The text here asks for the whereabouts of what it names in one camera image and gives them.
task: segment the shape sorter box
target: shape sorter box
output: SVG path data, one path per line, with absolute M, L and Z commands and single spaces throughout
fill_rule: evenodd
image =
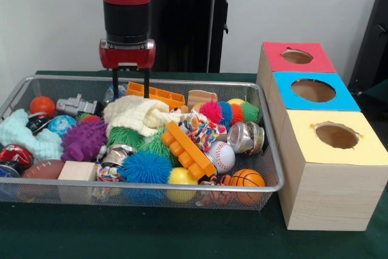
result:
M 321 44 L 264 42 L 256 83 L 268 98 L 272 72 L 336 73 Z
M 278 144 L 286 109 L 360 111 L 336 73 L 274 72 L 267 102 Z
M 361 112 L 287 110 L 279 192 L 290 230 L 365 230 L 388 180 L 388 153 Z

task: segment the orange ball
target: orange ball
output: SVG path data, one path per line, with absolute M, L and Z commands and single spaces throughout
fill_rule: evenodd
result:
M 263 177 L 252 169 L 242 169 L 233 174 L 229 185 L 232 186 L 247 186 L 247 187 L 264 187 L 266 183 Z M 246 205 L 257 203 L 262 197 L 259 192 L 237 192 L 236 199 Z
M 55 113 L 55 103 L 51 98 L 38 96 L 31 101 L 30 111 L 32 114 L 45 112 L 48 116 L 52 116 Z

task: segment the green spiky ball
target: green spiky ball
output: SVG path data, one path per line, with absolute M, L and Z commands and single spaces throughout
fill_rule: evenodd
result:
M 177 157 L 175 157 L 173 153 L 171 153 L 170 148 L 166 146 L 166 144 L 164 144 L 162 141 L 162 135 L 165 131 L 165 128 L 159 128 L 158 132 L 151 136 L 151 141 L 149 141 L 148 143 L 144 143 L 139 150 L 151 152 L 157 156 L 166 156 L 170 160 L 171 165 L 173 167 L 181 167 Z
M 244 112 L 244 122 L 252 121 L 254 123 L 258 122 L 259 118 L 259 108 L 251 105 L 251 103 L 242 103 L 242 111 Z
M 144 137 L 137 131 L 126 127 L 114 127 L 110 131 L 107 146 L 114 144 L 124 144 L 139 150 L 141 145 L 144 144 Z

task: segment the blue spiky ball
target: blue spiky ball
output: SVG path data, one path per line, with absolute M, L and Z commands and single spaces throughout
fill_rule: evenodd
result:
M 233 119 L 233 110 L 232 106 L 225 101 L 220 101 L 218 103 L 222 108 L 222 120 L 220 124 L 223 124 L 226 127 L 226 131 L 229 131 L 229 124 Z
M 140 151 L 124 160 L 118 173 L 126 182 L 167 183 L 172 166 L 166 156 L 157 156 L 151 152 Z

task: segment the metal basket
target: metal basket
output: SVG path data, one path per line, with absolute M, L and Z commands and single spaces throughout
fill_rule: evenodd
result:
M 126 84 L 128 81 L 142 82 L 140 79 L 123 78 L 119 80 L 122 84 Z M 28 110 L 30 101 L 39 95 L 49 96 L 53 100 L 57 100 L 58 98 L 68 98 L 81 93 L 86 100 L 102 101 L 110 85 L 110 78 L 31 76 L 20 81 L 12 91 L 0 108 L 0 116 L 4 120 L 17 109 Z M 0 201 L 261 210 L 271 194 L 279 190 L 284 183 L 278 149 L 276 148 L 263 91 L 256 84 L 240 82 L 153 79 L 150 80 L 150 85 L 185 94 L 186 99 L 189 90 L 201 89 L 217 93 L 219 100 L 242 98 L 260 107 L 263 118 L 258 122 L 266 129 L 267 141 L 263 152 L 252 156 L 237 155 L 235 166 L 229 174 L 244 168 L 255 169 L 263 176 L 266 187 L 0 178 Z M 185 197 L 192 196 L 194 193 L 195 196 L 187 203 L 174 203 L 167 198 L 167 194 Z M 243 204 L 239 202 L 239 198 L 243 198 L 243 201 L 249 201 L 250 197 L 255 201 L 258 196 L 261 197 L 258 203 Z

